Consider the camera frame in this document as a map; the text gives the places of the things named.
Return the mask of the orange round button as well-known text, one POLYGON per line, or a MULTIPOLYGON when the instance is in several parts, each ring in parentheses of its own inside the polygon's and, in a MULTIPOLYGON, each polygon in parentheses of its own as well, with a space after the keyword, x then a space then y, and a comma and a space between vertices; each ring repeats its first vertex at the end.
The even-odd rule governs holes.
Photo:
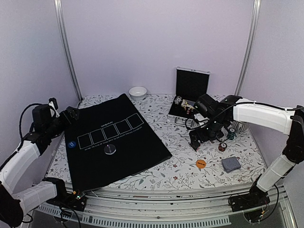
POLYGON ((206 167, 206 162, 204 160, 197 160, 196 161, 196 166, 199 168, 199 169, 203 169, 206 167))

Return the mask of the red poker chip stack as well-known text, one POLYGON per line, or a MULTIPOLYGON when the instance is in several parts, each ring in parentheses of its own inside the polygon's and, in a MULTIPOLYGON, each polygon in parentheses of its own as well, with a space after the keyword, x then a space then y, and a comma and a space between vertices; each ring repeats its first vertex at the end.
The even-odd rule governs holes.
POLYGON ((225 142, 221 142, 218 146, 218 150, 224 152, 227 148, 227 144, 225 142))

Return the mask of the blue round button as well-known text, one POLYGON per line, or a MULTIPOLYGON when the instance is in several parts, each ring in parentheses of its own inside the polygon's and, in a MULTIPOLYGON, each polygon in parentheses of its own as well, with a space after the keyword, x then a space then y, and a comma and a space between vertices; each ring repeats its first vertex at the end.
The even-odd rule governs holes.
POLYGON ((76 142, 75 141, 70 141, 68 144, 67 144, 68 148, 75 148, 76 147, 76 142))

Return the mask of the green poker chip stack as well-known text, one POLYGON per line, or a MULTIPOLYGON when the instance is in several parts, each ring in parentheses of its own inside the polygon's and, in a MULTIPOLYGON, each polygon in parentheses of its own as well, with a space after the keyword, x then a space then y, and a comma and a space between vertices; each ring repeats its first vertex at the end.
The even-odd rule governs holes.
POLYGON ((234 128, 229 128, 228 129, 228 134, 227 134, 227 138, 229 139, 229 140, 233 140, 233 139, 235 139, 236 138, 236 130, 234 129, 234 128))

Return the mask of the blue playing card deck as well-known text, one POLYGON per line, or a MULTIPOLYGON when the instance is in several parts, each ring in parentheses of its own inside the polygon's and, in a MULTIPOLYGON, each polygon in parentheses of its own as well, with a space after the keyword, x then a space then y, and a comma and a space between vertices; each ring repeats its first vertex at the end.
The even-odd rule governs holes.
POLYGON ((222 159, 221 163, 226 173, 230 173, 241 168, 241 165, 236 157, 222 159))

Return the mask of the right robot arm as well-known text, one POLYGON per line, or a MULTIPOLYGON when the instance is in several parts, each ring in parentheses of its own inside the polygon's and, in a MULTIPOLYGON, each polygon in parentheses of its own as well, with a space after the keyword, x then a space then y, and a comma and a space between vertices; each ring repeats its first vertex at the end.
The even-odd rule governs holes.
POLYGON ((223 127, 232 122, 248 123, 264 128, 266 133, 275 133, 281 153, 269 164, 268 168, 256 179, 246 203, 256 207, 278 181, 289 174, 294 166, 304 161, 304 108, 283 107, 249 100, 241 96, 228 95, 217 101, 208 94, 198 98, 194 104, 207 122, 190 131, 190 145, 197 150, 204 142, 215 140, 223 127))

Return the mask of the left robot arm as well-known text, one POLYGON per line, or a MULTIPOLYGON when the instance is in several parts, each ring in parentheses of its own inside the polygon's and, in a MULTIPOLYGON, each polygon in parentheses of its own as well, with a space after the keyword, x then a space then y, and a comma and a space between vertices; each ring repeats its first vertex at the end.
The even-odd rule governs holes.
POLYGON ((29 166, 41 156, 52 140, 74 124, 80 115, 77 108, 68 107, 57 112, 55 98, 48 104, 31 104, 33 122, 26 135, 20 135, 20 144, 0 167, 0 219, 11 228, 23 223, 23 218, 48 200, 67 206, 71 197, 62 179, 45 178, 39 184, 22 192, 14 189, 29 166))

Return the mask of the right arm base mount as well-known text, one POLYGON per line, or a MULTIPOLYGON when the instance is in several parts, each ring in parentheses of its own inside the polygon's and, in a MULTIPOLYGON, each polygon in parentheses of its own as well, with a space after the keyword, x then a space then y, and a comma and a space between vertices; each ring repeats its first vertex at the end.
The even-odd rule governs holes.
POLYGON ((235 194, 228 199, 233 212, 244 211, 244 218, 249 223, 259 223, 269 207, 270 199, 268 194, 259 197, 257 194, 235 194))

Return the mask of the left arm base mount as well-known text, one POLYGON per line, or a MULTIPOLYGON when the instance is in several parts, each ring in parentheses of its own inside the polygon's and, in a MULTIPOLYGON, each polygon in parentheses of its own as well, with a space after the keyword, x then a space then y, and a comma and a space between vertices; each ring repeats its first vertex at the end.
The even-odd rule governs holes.
POLYGON ((48 204, 55 206, 67 206, 76 211, 84 212, 86 207, 87 197, 84 192, 75 190, 73 192, 67 192, 65 194, 57 195, 55 198, 47 200, 48 204))

